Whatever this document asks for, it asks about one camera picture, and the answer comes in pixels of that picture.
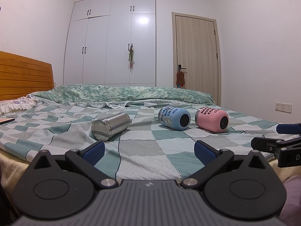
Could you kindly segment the pink printed cup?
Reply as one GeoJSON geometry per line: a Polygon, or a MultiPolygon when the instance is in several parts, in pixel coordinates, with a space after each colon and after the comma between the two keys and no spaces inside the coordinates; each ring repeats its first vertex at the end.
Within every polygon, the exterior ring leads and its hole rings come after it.
{"type": "Polygon", "coordinates": [[[224,110],[204,107],[197,110],[195,123],[201,129],[213,133],[222,133],[225,132],[228,127],[229,116],[224,110]]]}

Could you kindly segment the stainless steel cup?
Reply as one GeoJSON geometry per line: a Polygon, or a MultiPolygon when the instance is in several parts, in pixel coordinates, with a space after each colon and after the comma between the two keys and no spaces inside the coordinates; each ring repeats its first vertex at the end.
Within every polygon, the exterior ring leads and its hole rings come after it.
{"type": "Polygon", "coordinates": [[[117,113],[106,118],[94,120],[91,133],[100,141],[106,142],[125,131],[131,125],[131,119],[126,113],[117,113]]]}

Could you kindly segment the blue printed cup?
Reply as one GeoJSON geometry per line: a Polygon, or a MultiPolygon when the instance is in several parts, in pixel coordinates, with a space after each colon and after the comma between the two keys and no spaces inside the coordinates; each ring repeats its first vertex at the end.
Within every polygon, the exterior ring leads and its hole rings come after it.
{"type": "Polygon", "coordinates": [[[188,128],[191,116],[187,109],[167,106],[159,111],[158,120],[165,127],[183,131],[188,128]]]}

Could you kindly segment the flat tablet on bed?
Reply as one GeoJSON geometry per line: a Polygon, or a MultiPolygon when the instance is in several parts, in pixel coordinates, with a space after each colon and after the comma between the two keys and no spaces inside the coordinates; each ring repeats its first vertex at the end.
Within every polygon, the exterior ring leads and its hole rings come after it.
{"type": "Polygon", "coordinates": [[[15,120],[14,118],[1,118],[0,119],[0,124],[6,124],[6,123],[12,122],[14,120],[15,120]]]}

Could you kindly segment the floral ruffled pillow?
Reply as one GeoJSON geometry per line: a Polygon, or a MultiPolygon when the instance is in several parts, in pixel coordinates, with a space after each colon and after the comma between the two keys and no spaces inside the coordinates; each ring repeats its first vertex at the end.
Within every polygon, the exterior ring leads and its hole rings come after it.
{"type": "Polygon", "coordinates": [[[0,114],[4,115],[7,113],[26,111],[36,107],[36,105],[36,100],[27,97],[0,101],[0,114]]]}

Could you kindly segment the green checkered bed sheet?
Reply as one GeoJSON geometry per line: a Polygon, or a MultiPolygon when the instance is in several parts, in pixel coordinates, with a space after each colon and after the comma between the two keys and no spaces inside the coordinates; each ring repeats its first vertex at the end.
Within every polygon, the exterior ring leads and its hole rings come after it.
{"type": "Polygon", "coordinates": [[[94,120],[126,113],[131,125],[105,143],[104,157],[96,168],[115,178],[180,181],[203,167],[194,154],[198,140],[215,149],[228,148],[238,155],[251,150],[254,137],[276,138],[276,123],[228,111],[227,130],[214,134],[191,121],[188,129],[176,131],[159,123],[159,108],[132,105],[121,109],[38,104],[24,112],[7,114],[12,119],[1,125],[1,149],[27,162],[40,150],[61,155],[82,150],[95,142],[94,120]]]}

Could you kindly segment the green floral quilt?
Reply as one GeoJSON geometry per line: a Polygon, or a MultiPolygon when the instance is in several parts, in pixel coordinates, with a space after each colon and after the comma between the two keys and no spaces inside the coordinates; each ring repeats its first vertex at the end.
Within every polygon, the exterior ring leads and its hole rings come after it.
{"type": "Polygon", "coordinates": [[[105,106],[119,108],[136,103],[215,104],[209,93],[181,88],[143,86],[64,85],[48,91],[33,92],[29,96],[44,103],[97,108],[105,106]]]}

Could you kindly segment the wooden headboard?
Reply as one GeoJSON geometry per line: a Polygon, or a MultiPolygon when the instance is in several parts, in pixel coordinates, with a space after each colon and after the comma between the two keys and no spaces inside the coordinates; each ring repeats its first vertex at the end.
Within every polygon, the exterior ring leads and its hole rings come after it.
{"type": "Polygon", "coordinates": [[[54,88],[52,65],[24,56],[1,52],[0,74],[2,101],[54,88]]]}

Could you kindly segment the wooden door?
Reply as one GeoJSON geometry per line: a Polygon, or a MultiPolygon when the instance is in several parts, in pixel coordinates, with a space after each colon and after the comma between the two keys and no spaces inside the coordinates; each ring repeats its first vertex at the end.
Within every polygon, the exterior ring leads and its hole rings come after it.
{"type": "Polygon", "coordinates": [[[172,13],[173,86],[178,65],[187,68],[183,88],[209,93],[221,105],[221,59],[215,19],[172,13]]]}

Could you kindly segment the green hanging ornament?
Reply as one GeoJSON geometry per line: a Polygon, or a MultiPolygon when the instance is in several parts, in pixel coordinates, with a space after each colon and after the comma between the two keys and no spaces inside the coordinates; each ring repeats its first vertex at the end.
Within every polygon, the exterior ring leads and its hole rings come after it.
{"type": "Polygon", "coordinates": [[[130,70],[132,70],[134,64],[134,50],[132,45],[130,46],[129,49],[128,62],[129,62],[130,70]]]}

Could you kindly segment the white wardrobe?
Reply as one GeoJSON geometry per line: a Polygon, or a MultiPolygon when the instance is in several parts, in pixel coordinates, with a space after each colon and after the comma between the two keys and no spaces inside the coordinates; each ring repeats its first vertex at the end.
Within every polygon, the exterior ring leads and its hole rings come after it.
{"type": "Polygon", "coordinates": [[[75,2],[63,84],[156,85],[156,0],[75,2]],[[128,55],[134,50],[133,69],[128,55]]]}

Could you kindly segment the white wall socket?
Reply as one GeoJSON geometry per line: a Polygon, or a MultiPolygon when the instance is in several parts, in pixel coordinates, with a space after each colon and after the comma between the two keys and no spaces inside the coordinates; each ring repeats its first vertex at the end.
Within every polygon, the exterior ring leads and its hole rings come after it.
{"type": "Polygon", "coordinates": [[[292,104],[275,103],[275,110],[285,113],[292,112],[292,104]]]}

